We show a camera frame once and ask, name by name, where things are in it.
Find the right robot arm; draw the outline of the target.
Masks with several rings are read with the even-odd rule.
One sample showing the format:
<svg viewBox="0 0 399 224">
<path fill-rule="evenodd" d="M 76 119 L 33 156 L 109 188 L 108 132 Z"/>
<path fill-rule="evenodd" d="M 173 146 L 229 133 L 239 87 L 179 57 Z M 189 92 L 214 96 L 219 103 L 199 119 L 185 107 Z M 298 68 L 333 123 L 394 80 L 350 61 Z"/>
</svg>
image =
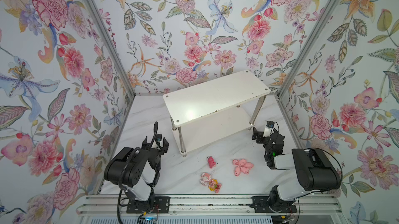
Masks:
<svg viewBox="0 0 399 224">
<path fill-rule="evenodd" d="M 292 149 L 283 153 L 285 137 L 275 128 L 264 131 L 252 129 L 252 140 L 262 144 L 265 162 L 269 169 L 288 171 L 293 176 L 274 186 L 268 197 L 270 207 L 292 205 L 301 197 L 313 192 L 326 192 L 339 189 L 342 177 L 327 157 L 328 152 L 319 148 Z"/>
</svg>

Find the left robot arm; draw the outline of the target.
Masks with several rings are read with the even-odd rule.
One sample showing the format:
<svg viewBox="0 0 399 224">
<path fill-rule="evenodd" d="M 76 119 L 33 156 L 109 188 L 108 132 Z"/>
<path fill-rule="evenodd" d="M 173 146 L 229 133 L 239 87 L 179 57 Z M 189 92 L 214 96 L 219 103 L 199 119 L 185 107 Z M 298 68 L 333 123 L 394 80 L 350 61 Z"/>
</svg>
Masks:
<svg viewBox="0 0 399 224">
<path fill-rule="evenodd" d="M 131 200 L 148 201 L 157 185 L 161 157 L 167 153 L 168 141 L 156 134 L 145 139 L 140 148 L 124 147 L 106 166 L 104 178 L 116 185 Z"/>
</svg>

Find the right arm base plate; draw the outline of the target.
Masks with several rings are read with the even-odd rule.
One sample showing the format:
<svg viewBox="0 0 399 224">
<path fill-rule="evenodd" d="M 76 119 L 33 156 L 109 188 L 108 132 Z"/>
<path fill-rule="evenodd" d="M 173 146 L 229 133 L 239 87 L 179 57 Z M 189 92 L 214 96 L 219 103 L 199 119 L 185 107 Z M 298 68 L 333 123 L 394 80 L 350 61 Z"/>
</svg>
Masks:
<svg viewBox="0 0 399 224">
<path fill-rule="evenodd" d="M 270 200 L 269 196 L 254 196 L 251 200 L 252 203 L 249 206 L 253 208 L 257 214 L 294 214 L 298 211 L 294 201 L 282 201 L 279 198 Z"/>
</svg>

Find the small red bear toy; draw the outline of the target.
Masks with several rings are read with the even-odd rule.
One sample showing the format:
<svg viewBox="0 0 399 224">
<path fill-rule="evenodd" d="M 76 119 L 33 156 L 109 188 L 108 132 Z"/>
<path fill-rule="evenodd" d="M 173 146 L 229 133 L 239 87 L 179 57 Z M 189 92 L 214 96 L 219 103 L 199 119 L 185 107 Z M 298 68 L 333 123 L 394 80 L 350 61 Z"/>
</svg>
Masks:
<svg viewBox="0 0 399 224">
<path fill-rule="evenodd" d="M 207 162 L 208 162 L 208 165 L 209 165 L 210 169 L 214 168 L 216 166 L 216 164 L 217 164 L 212 156 L 209 156 L 207 158 Z"/>
</svg>

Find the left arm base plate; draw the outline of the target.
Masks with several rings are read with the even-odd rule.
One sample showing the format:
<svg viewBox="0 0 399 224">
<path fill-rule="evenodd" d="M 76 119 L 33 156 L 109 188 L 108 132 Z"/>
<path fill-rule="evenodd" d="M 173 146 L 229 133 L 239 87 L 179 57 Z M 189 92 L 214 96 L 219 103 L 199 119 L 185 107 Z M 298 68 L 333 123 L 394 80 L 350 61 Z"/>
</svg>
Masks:
<svg viewBox="0 0 399 224">
<path fill-rule="evenodd" d="M 128 214 L 143 214 L 152 210 L 155 214 L 168 214 L 169 207 L 170 197 L 154 197 L 147 201 L 130 200 L 126 212 Z"/>
</svg>

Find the yellow red flower toy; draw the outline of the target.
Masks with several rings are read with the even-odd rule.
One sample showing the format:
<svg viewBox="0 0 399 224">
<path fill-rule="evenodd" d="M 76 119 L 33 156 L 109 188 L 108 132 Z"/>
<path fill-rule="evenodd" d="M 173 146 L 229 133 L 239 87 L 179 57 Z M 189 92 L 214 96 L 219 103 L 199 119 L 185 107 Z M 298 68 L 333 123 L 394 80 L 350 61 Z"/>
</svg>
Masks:
<svg viewBox="0 0 399 224">
<path fill-rule="evenodd" d="M 208 188 L 210 189 L 210 191 L 213 191 L 214 193 L 219 193 L 221 186 L 222 184 L 218 182 L 218 180 L 216 179 L 211 179 L 208 184 Z"/>
</svg>

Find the white pink doll toy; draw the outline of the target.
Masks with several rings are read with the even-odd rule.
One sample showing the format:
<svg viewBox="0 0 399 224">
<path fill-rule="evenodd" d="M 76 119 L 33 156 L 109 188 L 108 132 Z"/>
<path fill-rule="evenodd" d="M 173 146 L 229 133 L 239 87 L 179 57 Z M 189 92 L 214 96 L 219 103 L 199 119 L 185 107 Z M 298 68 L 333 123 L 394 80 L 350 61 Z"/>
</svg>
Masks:
<svg viewBox="0 0 399 224">
<path fill-rule="evenodd" d="M 209 173 L 202 173 L 200 183 L 204 186 L 208 186 L 209 182 L 212 180 L 212 177 Z"/>
</svg>

